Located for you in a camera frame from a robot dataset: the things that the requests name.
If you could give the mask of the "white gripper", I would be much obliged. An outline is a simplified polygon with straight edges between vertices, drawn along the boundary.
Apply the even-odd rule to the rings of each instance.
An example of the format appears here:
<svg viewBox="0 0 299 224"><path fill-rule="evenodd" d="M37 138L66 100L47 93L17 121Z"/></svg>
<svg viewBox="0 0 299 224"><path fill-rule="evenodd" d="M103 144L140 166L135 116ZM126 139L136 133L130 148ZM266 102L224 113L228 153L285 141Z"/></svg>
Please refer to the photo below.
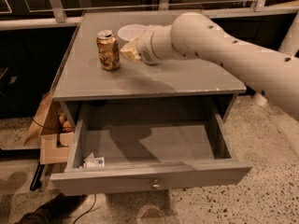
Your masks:
<svg viewBox="0 0 299 224"><path fill-rule="evenodd" d="M154 32L158 26L148 26L145 32L135 41L126 43L121 47L121 54L132 62L140 62L148 65L157 64L160 60L153 52L151 45Z"/></svg>

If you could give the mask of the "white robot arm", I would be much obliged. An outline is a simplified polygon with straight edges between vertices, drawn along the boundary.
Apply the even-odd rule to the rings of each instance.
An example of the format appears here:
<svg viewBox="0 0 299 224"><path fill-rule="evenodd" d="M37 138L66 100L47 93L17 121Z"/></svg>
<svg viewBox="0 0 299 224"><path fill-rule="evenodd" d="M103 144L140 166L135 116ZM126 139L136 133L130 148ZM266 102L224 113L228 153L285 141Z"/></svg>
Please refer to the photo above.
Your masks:
<svg viewBox="0 0 299 224"><path fill-rule="evenodd" d="M299 119L299 59L239 40L203 14L188 12L170 25L149 25L121 53L146 64L172 59L216 63Z"/></svg>

